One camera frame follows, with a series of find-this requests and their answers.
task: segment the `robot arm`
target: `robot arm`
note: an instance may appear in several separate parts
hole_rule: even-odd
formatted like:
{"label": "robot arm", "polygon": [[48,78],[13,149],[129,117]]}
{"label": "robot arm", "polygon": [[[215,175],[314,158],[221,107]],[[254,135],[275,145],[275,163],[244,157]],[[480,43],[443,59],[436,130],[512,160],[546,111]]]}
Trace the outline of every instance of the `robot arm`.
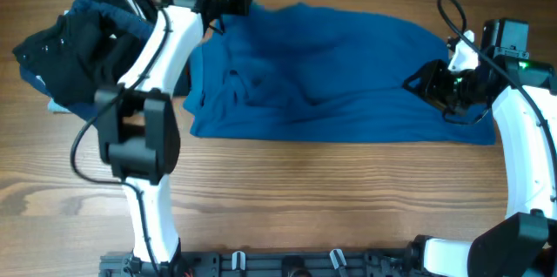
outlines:
{"label": "robot arm", "polygon": [[[103,162],[111,165],[115,177],[142,195],[143,204],[132,188],[123,186],[135,233],[130,261],[135,265],[133,270],[141,272],[135,275],[182,277],[185,263],[171,213],[169,181],[180,148],[171,95],[188,57],[201,42],[211,21],[221,19],[224,14],[247,15],[252,0],[162,1],[164,11],[158,13],[154,31],[137,62],[120,78],[119,88],[97,92],[99,110],[111,105],[106,113],[99,115],[97,128]],[[164,47],[159,49],[163,40]],[[152,60],[149,75],[144,78],[142,74]],[[117,104],[111,103],[121,91],[142,78],[134,91]],[[125,123],[126,117],[138,113],[143,113],[144,124]]]}
{"label": "robot arm", "polygon": [[[551,135],[557,137],[557,76],[550,64],[529,60],[527,32],[528,25],[521,21],[487,22],[482,51],[523,85],[547,119]],[[449,65],[426,64],[407,79],[405,88],[444,116],[463,115],[473,104],[491,106],[505,153],[507,215],[474,242],[427,239],[422,244],[422,268],[446,276],[521,275],[532,268],[547,242],[554,243],[550,231],[555,229],[557,205],[550,142],[532,106],[516,88],[479,61],[464,42],[458,42],[454,50]],[[416,80],[418,85],[411,86]]]}

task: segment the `table surface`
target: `table surface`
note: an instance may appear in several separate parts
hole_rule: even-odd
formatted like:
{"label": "table surface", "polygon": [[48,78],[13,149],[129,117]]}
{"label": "table surface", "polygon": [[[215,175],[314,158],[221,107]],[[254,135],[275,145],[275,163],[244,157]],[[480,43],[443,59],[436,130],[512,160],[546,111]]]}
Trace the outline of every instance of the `table surface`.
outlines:
{"label": "table surface", "polygon": [[[94,276],[100,255],[133,246],[121,189],[86,184],[70,171],[70,145],[83,122],[49,114],[48,99],[20,80],[10,52],[72,1],[0,0],[0,276]],[[450,35],[436,0],[257,1],[378,12]],[[529,21],[532,56],[557,63],[556,0],[460,1],[478,34],[490,18]],[[175,103],[182,148],[172,210],[185,251],[403,247],[419,233],[472,240],[504,218],[500,143],[200,139]],[[96,143],[92,130],[78,163],[91,176],[109,176]]]}

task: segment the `blue t-shirt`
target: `blue t-shirt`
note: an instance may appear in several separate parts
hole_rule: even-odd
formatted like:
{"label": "blue t-shirt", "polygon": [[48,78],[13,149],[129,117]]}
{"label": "blue t-shirt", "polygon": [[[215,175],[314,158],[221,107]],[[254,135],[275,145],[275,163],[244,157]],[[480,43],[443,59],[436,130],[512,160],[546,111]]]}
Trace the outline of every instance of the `blue t-shirt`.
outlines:
{"label": "blue t-shirt", "polygon": [[403,81],[447,61],[446,44],[416,24],[297,4],[225,17],[191,55],[191,134],[316,142],[495,140],[493,119],[446,123]]}

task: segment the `black cloth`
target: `black cloth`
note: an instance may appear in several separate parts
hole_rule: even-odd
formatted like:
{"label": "black cloth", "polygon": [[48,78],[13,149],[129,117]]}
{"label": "black cloth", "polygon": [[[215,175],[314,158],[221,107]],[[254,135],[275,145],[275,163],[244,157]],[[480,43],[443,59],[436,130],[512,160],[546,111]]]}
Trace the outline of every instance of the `black cloth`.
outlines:
{"label": "black cloth", "polygon": [[91,10],[60,16],[53,27],[28,37],[13,53],[44,81],[58,104],[67,106],[93,103],[98,87],[116,84],[143,47],[137,37]]}
{"label": "black cloth", "polygon": [[155,24],[157,22],[158,10],[152,0],[136,0],[136,3],[141,8],[147,22]]}

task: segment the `wood grain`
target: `wood grain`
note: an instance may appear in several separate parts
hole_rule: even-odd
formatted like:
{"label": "wood grain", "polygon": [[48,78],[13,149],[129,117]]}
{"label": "wood grain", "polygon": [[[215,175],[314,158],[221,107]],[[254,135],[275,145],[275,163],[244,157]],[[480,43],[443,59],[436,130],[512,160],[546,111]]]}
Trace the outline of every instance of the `wood grain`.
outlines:
{"label": "wood grain", "polygon": [[[19,79],[11,49],[52,25],[73,0],[0,0],[0,276],[95,276],[100,255],[132,248],[120,189],[70,172],[83,124],[51,115]],[[473,30],[496,17],[531,24],[530,51],[556,63],[556,0],[460,0]],[[305,2],[402,17],[446,37],[435,0]],[[175,101],[182,148],[172,174],[184,250],[402,247],[416,234],[471,240],[503,219],[501,145],[312,144],[200,139]],[[91,176],[110,174],[89,132],[78,154]]]}

